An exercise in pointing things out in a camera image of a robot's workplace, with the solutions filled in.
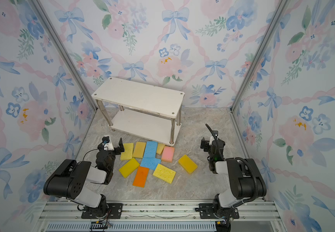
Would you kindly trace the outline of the yellow porous sponge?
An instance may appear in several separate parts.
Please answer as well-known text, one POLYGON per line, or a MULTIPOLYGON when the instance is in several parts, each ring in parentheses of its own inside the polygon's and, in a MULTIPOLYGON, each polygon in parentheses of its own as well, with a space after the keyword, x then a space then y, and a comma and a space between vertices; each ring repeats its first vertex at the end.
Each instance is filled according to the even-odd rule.
POLYGON ((166 183, 168 184, 171 184, 174 180, 174 177, 176 175, 176 171, 174 170, 171 170, 161 164, 158 164, 154 173, 153 173, 153 176, 160 179, 160 180, 163 180, 165 181, 166 183))

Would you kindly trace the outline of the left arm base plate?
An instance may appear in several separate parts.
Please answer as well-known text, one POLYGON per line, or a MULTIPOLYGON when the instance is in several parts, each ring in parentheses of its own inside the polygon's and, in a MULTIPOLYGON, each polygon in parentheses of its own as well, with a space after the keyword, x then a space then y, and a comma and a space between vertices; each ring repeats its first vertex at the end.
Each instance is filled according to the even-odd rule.
POLYGON ((85 206, 82 211, 82 219, 120 219, 123 211, 122 203, 100 204, 97 208, 85 206))

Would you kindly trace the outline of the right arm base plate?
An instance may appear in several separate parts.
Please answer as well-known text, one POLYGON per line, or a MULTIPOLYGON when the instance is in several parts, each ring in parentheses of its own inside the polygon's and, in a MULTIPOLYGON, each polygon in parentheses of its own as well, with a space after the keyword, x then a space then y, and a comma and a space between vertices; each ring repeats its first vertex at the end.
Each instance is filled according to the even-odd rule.
POLYGON ((239 219, 239 213, 237 209, 222 208, 220 206, 215 206, 213 203, 200 203, 198 207, 195 208, 195 212, 200 214, 201 219, 239 219))

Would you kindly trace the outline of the pink sponge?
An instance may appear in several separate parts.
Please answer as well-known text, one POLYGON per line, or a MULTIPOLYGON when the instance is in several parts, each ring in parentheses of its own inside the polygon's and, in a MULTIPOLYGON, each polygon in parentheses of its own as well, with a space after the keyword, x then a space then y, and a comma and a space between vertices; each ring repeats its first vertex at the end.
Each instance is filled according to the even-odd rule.
POLYGON ((161 154, 161 161, 172 163, 174 151, 174 147, 165 146, 161 154))

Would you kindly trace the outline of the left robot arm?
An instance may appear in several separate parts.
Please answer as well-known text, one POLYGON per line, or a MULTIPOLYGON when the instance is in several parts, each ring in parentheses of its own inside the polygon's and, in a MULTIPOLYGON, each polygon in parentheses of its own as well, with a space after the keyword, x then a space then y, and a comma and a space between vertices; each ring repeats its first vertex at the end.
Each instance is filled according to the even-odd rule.
POLYGON ((48 196, 66 198, 82 205, 82 218, 105 218, 114 208, 107 203, 106 196, 85 186, 86 182, 107 185, 113 177, 116 157, 125 152, 123 140, 115 147, 109 136, 104 136, 98 145, 96 166, 90 161, 64 160, 44 184, 43 192, 48 196))

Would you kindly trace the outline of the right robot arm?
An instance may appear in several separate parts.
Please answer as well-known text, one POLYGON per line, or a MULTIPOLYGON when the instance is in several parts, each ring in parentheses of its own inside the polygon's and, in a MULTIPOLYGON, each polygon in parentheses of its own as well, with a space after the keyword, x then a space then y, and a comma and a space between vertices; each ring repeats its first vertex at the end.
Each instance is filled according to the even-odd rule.
POLYGON ((211 206, 200 204, 196 210, 216 218, 238 218, 237 208, 266 196, 267 187, 254 159, 224 158, 224 147, 225 142, 218 138, 201 140, 200 148, 209 154, 210 171, 226 175, 229 188, 217 194, 211 206))

